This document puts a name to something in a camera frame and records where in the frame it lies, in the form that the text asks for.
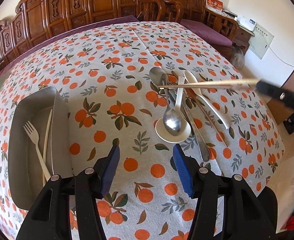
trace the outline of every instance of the table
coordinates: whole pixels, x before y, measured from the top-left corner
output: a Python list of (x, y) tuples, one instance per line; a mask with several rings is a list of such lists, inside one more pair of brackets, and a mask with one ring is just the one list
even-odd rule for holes
[[(16, 105), (35, 91), (53, 85), (68, 103), (70, 154), (74, 174), (92, 166), (119, 141), (120, 161), (110, 194), (97, 201), (109, 240), (186, 239), (196, 200), (183, 192), (172, 160), (173, 145), (154, 130), (166, 101), (150, 82), (154, 66), (171, 75), (192, 71), (201, 80), (241, 79), (215, 49), (177, 23), (140, 22), (87, 30), (32, 53), (17, 63), (0, 91), (0, 228), (16, 237), (26, 212), (12, 202), (8, 187), (7, 150)], [(222, 132), (225, 148), (191, 98), (197, 127), (209, 146), (211, 160), (202, 163), (189, 137), (182, 148), (216, 174), (240, 173), (256, 195), (265, 187), (284, 154), (272, 118), (255, 92), (204, 90), (231, 124)], [(219, 198), (217, 232), (222, 227)], [(70, 211), (74, 239), (75, 211)]]

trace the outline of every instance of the tiled floor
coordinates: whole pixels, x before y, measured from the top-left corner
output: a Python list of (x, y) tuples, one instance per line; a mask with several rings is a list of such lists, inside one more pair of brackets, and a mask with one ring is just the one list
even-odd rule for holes
[[(241, 73), (247, 78), (253, 78), (251, 72), (244, 68)], [(0, 89), (8, 73), (0, 77)], [(285, 145), (285, 154), (277, 167), (268, 186), (276, 193), (278, 200), (277, 231), (286, 223), (294, 208), (294, 133), (289, 135), (283, 124), (278, 126), (279, 134)]]

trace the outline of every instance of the metal bolt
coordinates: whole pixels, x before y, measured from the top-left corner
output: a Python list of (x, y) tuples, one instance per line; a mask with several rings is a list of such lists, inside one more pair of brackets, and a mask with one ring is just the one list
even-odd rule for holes
[(59, 175), (57, 175), (57, 174), (54, 174), (53, 176), (51, 176), (51, 178), (50, 178), (52, 181), (56, 181), (56, 180), (58, 180), (59, 179)]
[(206, 167), (200, 167), (199, 172), (203, 173), (203, 174), (206, 174), (208, 172), (208, 169)]
[(94, 172), (94, 169), (93, 168), (87, 168), (85, 169), (85, 173), (86, 174), (92, 174)]
[(235, 180), (241, 181), (243, 179), (243, 177), (239, 174), (235, 174), (234, 176)]

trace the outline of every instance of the utensil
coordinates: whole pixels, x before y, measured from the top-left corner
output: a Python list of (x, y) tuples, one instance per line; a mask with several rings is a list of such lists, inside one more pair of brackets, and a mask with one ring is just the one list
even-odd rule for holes
[(194, 130), (195, 138), (196, 138), (196, 141), (197, 141), (197, 144), (199, 147), (199, 151), (200, 151), (200, 156), (204, 162), (208, 162), (210, 160), (210, 154), (209, 154), (207, 145), (204, 142), (204, 139), (203, 139), (201, 133), (199, 132), (199, 130), (194, 122), (194, 119), (192, 118), (191, 113), (188, 109), (188, 106), (186, 104), (186, 92), (183, 93), (182, 103), (183, 103), (183, 108), (187, 114), (189, 121), (190, 121), (191, 128)]
[[(46, 127), (46, 134), (45, 134), (45, 141), (44, 141), (44, 152), (43, 152), (43, 160), (46, 165), (46, 157), (47, 157), (47, 142), (48, 142), (48, 134), (49, 134), (49, 127), (50, 127), (50, 122), (51, 122), (51, 116), (53, 114), (53, 110), (50, 110), (49, 117), (48, 117), (48, 122), (47, 122), (47, 127)], [(46, 184), (46, 178), (45, 174), (43, 173), (43, 186)]]
[[(184, 77), (179, 77), (179, 84), (184, 83), (185, 78)], [(191, 127), (189, 123), (182, 117), (180, 107), (181, 107), (181, 102), (182, 102), (182, 97), (183, 97), (183, 89), (180, 88), (177, 91), (177, 97), (176, 97), (176, 104), (175, 104), (175, 111), (180, 115), (181, 122), (182, 122), (182, 129), (180, 133), (177, 136), (171, 135), (167, 130), (165, 129), (164, 123), (162, 118), (159, 119), (156, 122), (155, 130), (157, 135), (163, 139), (166, 142), (169, 143), (180, 143), (186, 140), (190, 133), (191, 133)]]
[[(169, 95), (169, 97), (170, 97), (170, 100), (173, 101), (174, 104), (176, 104), (176, 94), (175, 94), (174, 90), (169, 90), (168, 92), (169, 92), (168, 95)], [(189, 123), (189, 125), (191, 126), (191, 122), (190, 122), (190, 120), (189, 120), (189, 118), (188, 118), (188, 116), (187, 116), (187, 114), (186, 114), (186, 112), (185, 112), (185, 109), (184, 109), (183, 105), (182, 105), (182, 107), (180, 108), (180, 110), (182, 111), (182, 114), (183, 114), (185, 120), (186, 120), (186, 121)], [(191, 127), (191, 133), (190, 133), (190, 135), (191, 135), (191, 136), (194, 136), (194, 131), (193, 131), (193, 128), (192, 128), (192, 127)]]
[[(176, 74), (174, 71), (172, 71), (171, 73), (172, 73), (176, 78), (178, 78), (177, 74)], [(190, 93), (194, 93), (192, 89), (186, 89), (186, 90), (189, 90)], [(214, 124), (214, 122), (210, 119), (209, 115), (207, 114), (207, 112), (205, 111), (205, 109), (203, 108), (203, 106), (199, 103), (198, 100), (195, 100), (195, 102), (196, 102), (196, 105), (197, 105), (197, 106), (201, 109), (201, 111), (203, 112), (204, 116), (207, 117), (207, 119), (208, 119), (209, 123), (211, 124), (211, 126), (214, 127), (216, 133), (218, 134), (218, 136), (220, 137), (220, 139), (223, 141), (223, 143), (225, 144), (225, 146), (228, 147), (227, 144), (226, 144), (226, 142), (225, 142), (225, 140), (224, 140), (224, 139), (222, 138), (222, 136), (220, 135), (220, 131), (218, 130), (217, 126), (216, 126), (216, 125)]]
[(39, 134), (38, 134), (37, 130), (35, 129), (35, 127), (29, 121), (24, 125), (24, 129), (25, 129), (26, 133), (28, 134), (29, 138), (31, 139), (31, 141), (36, 146), (36, 151), (37, 151), (37, 155), (38, 155), (38, 159), (39, 159), (41, 168), (43, 170), (43, 173), (45, 175), (46, 180), (48, 181), (50, 179), (51, 175), (50, 175), (50, 173), (44, 163), (44, 160), (41, 157), (40, 151), (39, 151), (39, 147), (38, 147)]
[[(149, 77), (151, 82), (156, 86), (159, 84), (167, 84), (167, 74), (159, 67), (151, 68), (149, 71)], [(174, 109), (170, 108), (167, 89), (165, 89), (165, 95), (167, 108), (163, 116), (164, 127), (171, 135), (177, 136), (182, 128), (181, 115), (179, 115)]]
[(248, 89), (249, 86), (255, 86), (260, 80), (253, 78), (220, 80), (220, 81), (204, 81), (182, 85), (157, 86), (157, 88), (222, 88), (235, 87), (237, 89)]
[[(194, 76), (194, 74), (193, 73), (191, 73), (190, 71), (188, 71), (188, 70), (185, 70), (184, 71), (184, 76), (185, 76), (185, 78), (186, 78), (186, 80), (187, 80), (187, 82), (188, 83), (197, 83), (198, 81), (197, 81), (197, 79), (196, 79), (196, 77)], [(200, 88), (193, 88), (192, 89), (194, 92), (195, 92), (195, 94), (197, 95), (197, 96), (199, 96), (202, 100), (204, 100), (204, 102), (212, 109), (212, 111), (218, 116), (218, 118), (222, 121), (222, 123), (224, 124), (224, 126), (225, 126), (225, 128), (226, 129), (229, 129), (229, 124), (228, 124), (228, 122), (226, 121), (226, 119), (225, 119), (225, 117), (224, 117), (224, 115), (222, 114), (222, 113), (220, 113), (208, 100), (207, 100), (207, 98), (205, 98), (204, 96), (203, 96), (203, 94), (201, 93), (201, 90), (200, 90)]]

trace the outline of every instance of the wooden sofa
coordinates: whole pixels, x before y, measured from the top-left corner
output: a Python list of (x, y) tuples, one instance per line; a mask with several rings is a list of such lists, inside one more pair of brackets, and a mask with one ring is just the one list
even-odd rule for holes
[(162, 0), (20, 0), (15, 12), (11, 21), (0, 21), (0, 70), (37, 44), (80, 26), (127, 15), (166, 20)]
[[(205, 0), (170, 0), (176, 1), (183, 6), (183, 19), (202, 22), (219, 34), (232, 40), (237, 34), (239, 25), (237, 21), (217, 14), (205, 7)], [(232, 46), (211, 44), (228, 60), (231, 58)]]

